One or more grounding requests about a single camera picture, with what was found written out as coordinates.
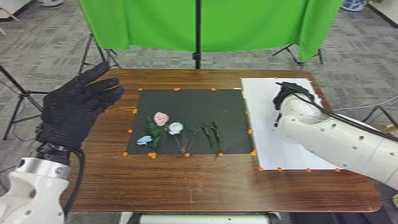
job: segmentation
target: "green backdrop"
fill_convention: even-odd
[[[81,0],[100,46],[196,50],[196,0]],[[342,0],[203,0],[203,52],[301,46],[317,54]]]

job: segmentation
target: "white paper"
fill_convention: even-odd
[[[274,124],[280,111],[274,106],[274,98],[282,90],[278,82],[298,83],[317,96],[308,79],[242,79],[260,166],[266,170],[278,170],[280,167],[285,170],[337,169],[338,167],[306,150],[303,145],[276,133]]]

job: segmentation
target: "pink flower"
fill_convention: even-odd
[[[170,121],[170,115],[159,112],[155,114],[155,118],[154,119],[155,119],[157,125],[163,127],[166,125],[168,121]]]

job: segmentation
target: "gray carpet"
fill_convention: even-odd
[[[0,23],[8,36],[0,35],[0,64],[31,90],[51,91],[77,75],[90,29],[77,1],[67,0],[61,9],[47,10],[36,4],[20,16],[22,22]],[[239,53],[205,53],[207,69],[299,69],[289,53],[273,57],[278,49]],[[118,51],[125,68],[193,68],[191,52],[132,47]],[[324,45],[326,65],[315,58],[305,70],[312,71],[335,108],[374,104],[398,94],[398,30],[367,9],[363,13],[340,12]],[[100,60],[91,51],[91,61]],[[15,109],[19,97],[0,85],[0,127]],[[386,106],[398,117],[398,101]],[[344,111],[358,119],[370,109]],[[20,116],[36,110],[26,105]],[[17,126],[15,134],[24,140],[35,137],[40,120]],[[372,122],[388,125],[385,117]],[[17,136],[0,142],[0,170],[13,166],[33,150],[35,142],[22,142]],[[390,208],[398,223],[398,211]],[[116,223],[118,214],[77,213],[68,223]]]

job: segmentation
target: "robotic hand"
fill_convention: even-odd
[[[362,121],[330,112],[310,91],[282,83],[274,99],[278,131],[338,167],[398,189],[398,138]]]
[[[104,62],[45,97],[38,134],[43,145],[10,174],[11,190],[0,198],[4,224],[65,223],[59,197],[70,184],[70,154],[83,154],[97,118],[125,92],[118,78],[95,82],[107,71]]]

